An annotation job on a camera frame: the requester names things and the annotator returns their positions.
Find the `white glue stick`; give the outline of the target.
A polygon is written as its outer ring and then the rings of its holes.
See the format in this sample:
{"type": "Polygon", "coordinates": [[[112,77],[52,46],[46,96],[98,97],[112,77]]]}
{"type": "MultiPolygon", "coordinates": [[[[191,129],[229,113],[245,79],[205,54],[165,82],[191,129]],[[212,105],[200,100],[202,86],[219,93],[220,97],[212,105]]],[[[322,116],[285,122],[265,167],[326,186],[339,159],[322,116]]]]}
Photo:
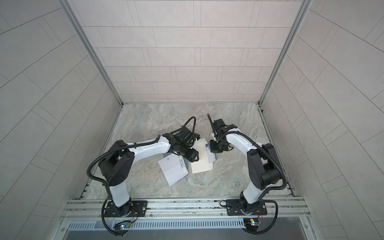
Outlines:
{"type": "Polygon", "coordinates": [[[182,170],[183,171],[187,171],[187,166],[186,166],[184,157],[183,156],[179,156],[179,160],[180,160],[180,165],[182,167],[182,170]]]}

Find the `cream envelope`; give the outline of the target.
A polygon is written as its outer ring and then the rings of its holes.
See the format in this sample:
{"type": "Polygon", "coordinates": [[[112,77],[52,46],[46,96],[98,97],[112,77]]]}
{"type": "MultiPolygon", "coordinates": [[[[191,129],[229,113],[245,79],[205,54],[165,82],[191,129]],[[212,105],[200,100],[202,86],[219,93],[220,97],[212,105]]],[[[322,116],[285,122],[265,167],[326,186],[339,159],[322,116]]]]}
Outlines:
{"type": "Polygon", "coordinates": [[[194,144],[194,149],[198,151],[199,160],[191,163],[192,174],[207,172],[213,169],[213,163],[209,162],[205,139],[199,139],[194,144]]]}

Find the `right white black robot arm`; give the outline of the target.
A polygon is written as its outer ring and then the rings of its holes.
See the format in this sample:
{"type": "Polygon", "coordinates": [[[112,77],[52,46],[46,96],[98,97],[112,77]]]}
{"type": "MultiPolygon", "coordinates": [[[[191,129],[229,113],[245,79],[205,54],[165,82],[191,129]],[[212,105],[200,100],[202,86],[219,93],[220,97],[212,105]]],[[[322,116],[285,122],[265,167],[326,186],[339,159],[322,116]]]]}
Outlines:
{"type": "Polygon", "coordinates": [[[246,157],[250,183],[240,194],[241,210],[254,213],[262,206],[263,197],[274,190],[284,190],[287,179],[273,145],[260,145],[242,133],[237,126],[227,125],[222,119],[209,119],[213,140],[210,149],[214,154],[228,152],[231,147],[239,149],[246,157]]]}

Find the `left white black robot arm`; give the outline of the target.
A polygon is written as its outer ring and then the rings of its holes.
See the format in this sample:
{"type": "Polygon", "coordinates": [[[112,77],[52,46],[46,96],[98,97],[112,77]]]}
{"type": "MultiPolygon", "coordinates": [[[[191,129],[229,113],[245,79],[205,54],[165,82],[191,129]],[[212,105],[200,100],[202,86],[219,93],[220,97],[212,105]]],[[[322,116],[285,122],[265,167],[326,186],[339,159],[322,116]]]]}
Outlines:
{"type": "Polygon", "coordinates": [[[193,148],[200,135],[187,127],[176,132],[165,133],[156,139],[126,144],[120,140],[114,143],[109,151],[97,158],[97,164],[103,175],[102,184],[108,197],[117,208],[126,207],[131,197],[126,189],[126,179],[133,163],[158,154],[176,154],[189,162],[199,160],[199,152],[193,148]]]}

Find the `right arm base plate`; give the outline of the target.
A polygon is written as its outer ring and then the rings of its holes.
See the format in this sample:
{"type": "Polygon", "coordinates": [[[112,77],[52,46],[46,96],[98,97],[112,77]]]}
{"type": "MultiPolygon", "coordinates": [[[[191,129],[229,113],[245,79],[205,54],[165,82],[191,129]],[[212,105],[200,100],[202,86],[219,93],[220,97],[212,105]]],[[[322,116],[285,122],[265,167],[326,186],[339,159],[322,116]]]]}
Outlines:
{"type": "Polygon", "coordinates": [[[263,201],[249,204],[243,199],[225,200],[224,207],[227,210],[228,216],[265,216],[268,214],[266,205],[263,201]]]}

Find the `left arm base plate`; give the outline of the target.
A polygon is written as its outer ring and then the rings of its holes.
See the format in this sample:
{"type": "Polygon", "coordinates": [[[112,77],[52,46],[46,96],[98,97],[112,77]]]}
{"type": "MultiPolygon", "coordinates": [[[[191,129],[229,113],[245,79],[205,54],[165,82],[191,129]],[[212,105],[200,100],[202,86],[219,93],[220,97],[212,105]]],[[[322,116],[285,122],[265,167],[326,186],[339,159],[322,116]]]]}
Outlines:
{"type": "Polygon", "coordinates": [[[147,206],[147,201],[130,200],[121,207],[116,207],[113,201],[109,201],[107,206],[104,207],[104,216],[107,218],[144,217],[146,214],[147,206]]]}

